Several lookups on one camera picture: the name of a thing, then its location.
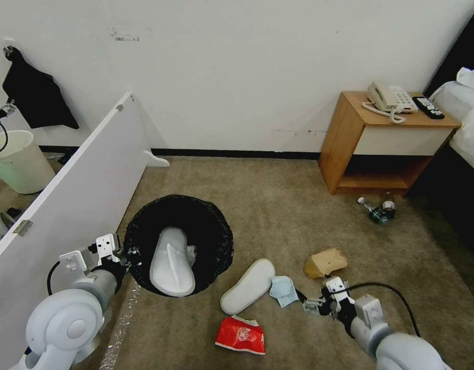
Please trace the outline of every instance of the white telephone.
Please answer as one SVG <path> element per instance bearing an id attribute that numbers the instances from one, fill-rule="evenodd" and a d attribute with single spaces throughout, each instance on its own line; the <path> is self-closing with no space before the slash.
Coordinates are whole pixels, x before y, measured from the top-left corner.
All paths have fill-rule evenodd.
<path id="1" fill-rule="evenodd" d="M 399 86 L 387 86 L 372 82 L 367 88 L 367 98 L 370 102 L 362 103 L 363 108 L 389 117 L 389 120 L 395 124 L 406 121 L 406 118 L 397 116 L 397 113 L 413 113 L 418 110 L 410 94 Z"/>

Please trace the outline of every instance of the door hinge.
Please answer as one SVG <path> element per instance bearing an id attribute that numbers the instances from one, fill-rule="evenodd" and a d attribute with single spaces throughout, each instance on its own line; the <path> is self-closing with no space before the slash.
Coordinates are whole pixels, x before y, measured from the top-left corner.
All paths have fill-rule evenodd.
<path id="1" fill-rule="evenodd" d="M 30 220 L 22 220 L 20 224 L 12 231 L 12 233 L 18 234 L 19 236 L 24 236 L 32 225 L 33 222 Z"/>

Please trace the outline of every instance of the white wastebasket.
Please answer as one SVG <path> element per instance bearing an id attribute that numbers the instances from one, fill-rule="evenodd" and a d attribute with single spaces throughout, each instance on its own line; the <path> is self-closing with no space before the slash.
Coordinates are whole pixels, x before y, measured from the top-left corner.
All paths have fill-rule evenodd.
<path id="1" fill-rule="evenodd" d="M 20 194 L 32 194 L 43 190 L 55 176 L 55 172 L 33 140 L 33 134 L 25 130 L 8 131 L 9 142 L 0 152 L 0 178 Z M 0 147 L 6 142 L 0 134 Z"/>

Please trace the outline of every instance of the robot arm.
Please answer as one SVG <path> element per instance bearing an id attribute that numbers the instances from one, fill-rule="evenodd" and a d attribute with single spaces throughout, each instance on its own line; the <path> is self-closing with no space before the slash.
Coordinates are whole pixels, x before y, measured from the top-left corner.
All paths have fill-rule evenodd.
<path id="1" fill-rule="evenodd" d="M 98 262 L 93 259 L 96 253 Z M 114 234 L 63 254 L 59 261 L 72 280 L 71 289 L 52 294 L 32 312 L 26 325 L 29 347 L 11 370 L 68 370 L 88 357 L 99 343 L 98 333 L 109 320 L 109 303 L 130 267 Z"/>
<path id="2" fill-rule="evenodd" d="M 341 278 L 326 281 L 323 298 L 304 308 L 343 323 L 360 348 L 377 362 L 377 370 L 450 370 L 439 353 L 422 338 L 394 332 L 384 320 L 379 299 L 367 294 L 356 301 Z"/>

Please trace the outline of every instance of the wooden nightstand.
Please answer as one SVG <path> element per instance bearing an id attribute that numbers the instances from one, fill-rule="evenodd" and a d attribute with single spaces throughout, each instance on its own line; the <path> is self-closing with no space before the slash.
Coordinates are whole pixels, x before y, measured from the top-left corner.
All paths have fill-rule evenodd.
<path id="1" fill-rule="evenodd" d="M 331 194 L 404 195 L 461 124 L 445 112 L 444 119 L 431 120 L 418 111 L 394 125 L 362 108 L 368 101 L 363 91 L 339 96 L 319 157 L 324 180 Z"/>

